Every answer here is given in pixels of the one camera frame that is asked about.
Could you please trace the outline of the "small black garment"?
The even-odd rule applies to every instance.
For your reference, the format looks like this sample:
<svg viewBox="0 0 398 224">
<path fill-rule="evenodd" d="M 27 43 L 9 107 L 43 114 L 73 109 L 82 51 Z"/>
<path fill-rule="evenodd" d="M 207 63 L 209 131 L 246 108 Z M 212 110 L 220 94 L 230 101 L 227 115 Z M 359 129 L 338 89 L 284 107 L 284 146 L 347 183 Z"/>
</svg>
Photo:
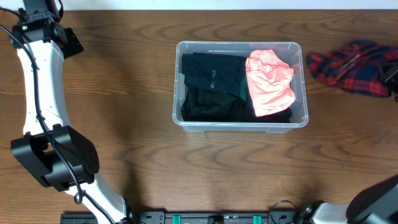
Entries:
<svg viewBox="0 0 398 224">
<path fill-rule="evenodd" d="M 245 69 L 246 58 L 241 56 L 197 52 L 182 55 L 184 84 L 190 88 L 239 96 Z"/>
</svg>

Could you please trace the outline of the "clear plastic storage bin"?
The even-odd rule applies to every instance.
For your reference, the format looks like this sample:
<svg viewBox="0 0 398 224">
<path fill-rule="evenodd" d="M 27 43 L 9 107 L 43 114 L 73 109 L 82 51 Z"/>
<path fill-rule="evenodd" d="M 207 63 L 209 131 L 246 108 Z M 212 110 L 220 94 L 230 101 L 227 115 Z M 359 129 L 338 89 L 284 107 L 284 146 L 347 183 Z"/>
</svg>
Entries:
<svg viewBox="0 0 398 224">
<path fill-rule="evenodd" d="M 235 55 L 248 58 L 254 50 L 273 50 L 276 56 L 294 70 L 290 87 L 296 100 L 290 106 L 292 117 L 289 123 L 234 123 L 234 122 L 196 122 L 184 121 L 181 107 L 188 88 L 182 73 L 182 55 L 192 53 Z M 176 46 L 174 102 L 172 119 L 187 132 L 202 131 L 260 131 L 266 133 L 286 133 L 292 129 L 303 128 L 309 121 L 303 53 L 296 42 L 215 42 L 183 40 Z"/>
</svg>

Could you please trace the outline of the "dark green garment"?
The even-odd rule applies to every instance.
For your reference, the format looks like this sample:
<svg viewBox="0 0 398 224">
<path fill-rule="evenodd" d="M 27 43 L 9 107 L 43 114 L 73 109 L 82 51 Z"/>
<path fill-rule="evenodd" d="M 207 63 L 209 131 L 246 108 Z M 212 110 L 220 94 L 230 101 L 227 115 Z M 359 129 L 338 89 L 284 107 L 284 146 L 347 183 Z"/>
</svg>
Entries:
<svg viewBox="0 0 398 224">
<path fill-rule="evenodd" d="M 248 83 L 247 83 L 246 77 L 244 77 L 241 81 L 240 98 L 243 101 L 246 101 L 247 96 L 248 96 Z"/>
</svg>

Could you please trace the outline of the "pink garment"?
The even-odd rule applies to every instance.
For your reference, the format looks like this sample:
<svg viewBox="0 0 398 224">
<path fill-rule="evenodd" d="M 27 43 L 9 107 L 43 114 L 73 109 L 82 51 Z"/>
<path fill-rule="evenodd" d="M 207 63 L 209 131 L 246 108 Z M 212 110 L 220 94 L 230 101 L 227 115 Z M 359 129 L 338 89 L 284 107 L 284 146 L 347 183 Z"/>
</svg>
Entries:
<svg viewBox="0 0 398 224">
<path fill-rule="evenodd" d="M 290 87 L 294 70 L 273 50 L 254 50 L 246 59 L 246 80 L 257 117 L 286 110 L 296 100 Z"/>
</svg>

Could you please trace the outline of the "large black garment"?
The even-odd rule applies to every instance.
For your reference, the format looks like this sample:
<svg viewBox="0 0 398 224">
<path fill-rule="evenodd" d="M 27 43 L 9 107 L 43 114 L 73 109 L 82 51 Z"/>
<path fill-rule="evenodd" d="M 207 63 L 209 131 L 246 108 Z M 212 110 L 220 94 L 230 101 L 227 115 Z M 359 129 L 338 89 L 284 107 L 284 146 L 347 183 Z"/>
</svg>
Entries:
<svg viewBox="0 0 398 224">
<path fill-rule="evenodd" d="M 251 115 L 248 104 L 225 92 L 189 88 L 181 107 L 184 121 L 245 122 Z"/>
</svg>

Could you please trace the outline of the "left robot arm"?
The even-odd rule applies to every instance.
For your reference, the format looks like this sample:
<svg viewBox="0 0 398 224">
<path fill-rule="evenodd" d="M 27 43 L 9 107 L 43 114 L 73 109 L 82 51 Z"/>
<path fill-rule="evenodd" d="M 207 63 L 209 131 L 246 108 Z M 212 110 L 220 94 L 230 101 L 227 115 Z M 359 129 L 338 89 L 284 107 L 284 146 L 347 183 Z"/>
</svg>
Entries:
<svg viewBox="0 0 398 224">
<path fill-rule="evenodd" d="M 71 195 L 95 223 L 132 223 L 125 199 L 99 172 L 94 144 L 73 129 L 63 90 L 63 63 L 83 51 L 60 21 L 60 1 L 25 0 L 9 31 L 21 61 L 26 96 L 23 135 L 11 142 L 13 156 L 43 187 Z"/>
</svg>

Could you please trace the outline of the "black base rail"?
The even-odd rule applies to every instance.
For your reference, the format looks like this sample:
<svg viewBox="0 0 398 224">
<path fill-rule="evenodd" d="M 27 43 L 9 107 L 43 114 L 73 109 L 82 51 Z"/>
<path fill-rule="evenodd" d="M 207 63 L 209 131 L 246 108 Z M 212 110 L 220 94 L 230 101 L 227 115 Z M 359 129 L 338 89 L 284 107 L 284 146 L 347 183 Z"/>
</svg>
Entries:
<svg viewBox="0 0 398 224">
<path fill-rule="evenodd" d="M 297 212 L 276 211 L 267 213 L 177 213 L 143 212 L 138 224 L 268 224 L 295 223 Z"/>
</svg>

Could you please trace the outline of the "red plaid flannel shirt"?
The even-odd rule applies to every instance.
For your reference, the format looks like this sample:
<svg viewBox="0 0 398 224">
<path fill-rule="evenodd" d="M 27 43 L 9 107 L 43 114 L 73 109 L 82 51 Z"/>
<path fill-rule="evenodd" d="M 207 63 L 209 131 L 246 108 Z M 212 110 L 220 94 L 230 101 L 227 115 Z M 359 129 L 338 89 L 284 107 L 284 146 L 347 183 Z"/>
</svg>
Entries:
<svg viewBox="0 0 398 224">
<path fill-rule="evenodd" d="M 371 40 L 354 40 L 345 48 L 321 54 L 311 52 L 306 64 L 318 82 L 377 98 L 388 98 L 392 88 L 381 79 L 381 67 L 397 62 L 397 47 Z"/>
</svg>

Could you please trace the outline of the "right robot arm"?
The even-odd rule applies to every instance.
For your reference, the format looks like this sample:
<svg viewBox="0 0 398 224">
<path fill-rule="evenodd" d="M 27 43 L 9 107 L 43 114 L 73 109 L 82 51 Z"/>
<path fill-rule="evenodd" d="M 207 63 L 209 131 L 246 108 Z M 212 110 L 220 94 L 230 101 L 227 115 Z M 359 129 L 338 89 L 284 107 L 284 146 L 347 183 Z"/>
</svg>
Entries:
<svg viewBox="0 0 398 224">
<path fill-rule="evenodd" d="M 321 83 L 374 97 L 397 92 L 397 62 L 310 62 Z M 397 176 L 361 191 L 348 205 L 317 201 L 307 208 L 280 215 L 277 223 L 397 223 Z"/>
</svg>

